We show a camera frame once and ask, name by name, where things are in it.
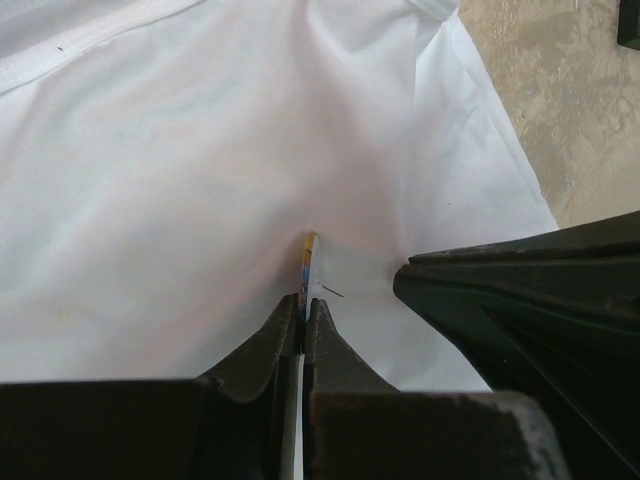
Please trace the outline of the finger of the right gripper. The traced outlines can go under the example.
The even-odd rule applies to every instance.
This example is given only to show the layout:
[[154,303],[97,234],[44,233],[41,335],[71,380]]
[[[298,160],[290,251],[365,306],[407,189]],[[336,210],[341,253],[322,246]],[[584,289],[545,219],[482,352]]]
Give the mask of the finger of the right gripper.
[[412,257],[395,295],[553,423],[576,479],[639,475],[639,216]]

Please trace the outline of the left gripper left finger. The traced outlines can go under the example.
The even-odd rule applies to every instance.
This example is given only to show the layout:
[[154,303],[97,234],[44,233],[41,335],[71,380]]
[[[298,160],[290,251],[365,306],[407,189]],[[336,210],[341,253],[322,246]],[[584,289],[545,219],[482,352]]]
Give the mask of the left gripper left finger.
[[187,379],[10,383],[5,479],[290,479],[298,299]]

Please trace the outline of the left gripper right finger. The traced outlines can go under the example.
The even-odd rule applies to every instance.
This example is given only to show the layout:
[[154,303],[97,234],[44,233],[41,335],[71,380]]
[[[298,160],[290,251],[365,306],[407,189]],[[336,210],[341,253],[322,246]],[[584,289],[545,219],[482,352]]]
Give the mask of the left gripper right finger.
[[341,337],[328,304],[306,323],[307,479],[567,479],[555,431],[515,392],[401,392]]

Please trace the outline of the round pin brooch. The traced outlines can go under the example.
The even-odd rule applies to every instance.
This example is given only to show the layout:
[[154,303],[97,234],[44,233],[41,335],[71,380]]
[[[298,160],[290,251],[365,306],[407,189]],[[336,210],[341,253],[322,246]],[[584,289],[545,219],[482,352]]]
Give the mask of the round pin brooch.
[[298,295],[299,324],[305,326],[311,314],[311,303],[324,292],[330,292],[339,298],[344,295],[325,286],[322,282],[320,254],[321,245],[316,232],[310,231],[304,242],[301,265],[301,287]]

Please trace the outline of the white shirt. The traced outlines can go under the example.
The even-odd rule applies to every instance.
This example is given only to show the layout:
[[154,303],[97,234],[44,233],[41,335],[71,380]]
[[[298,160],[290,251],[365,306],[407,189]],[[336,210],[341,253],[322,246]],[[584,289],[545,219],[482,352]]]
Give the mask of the white shirt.
[[406,389],[482,390],[392,291],[556,221],[454,1],[5,1],[1,378],[187,377],[298,290]]

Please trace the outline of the black display case left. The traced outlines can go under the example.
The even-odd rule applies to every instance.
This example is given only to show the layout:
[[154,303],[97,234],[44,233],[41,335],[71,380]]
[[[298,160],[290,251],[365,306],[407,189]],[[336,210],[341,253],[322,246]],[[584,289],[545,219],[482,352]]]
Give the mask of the black display case left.
[[640,50],[639,0],[620,0],[617,43],[629,49]]

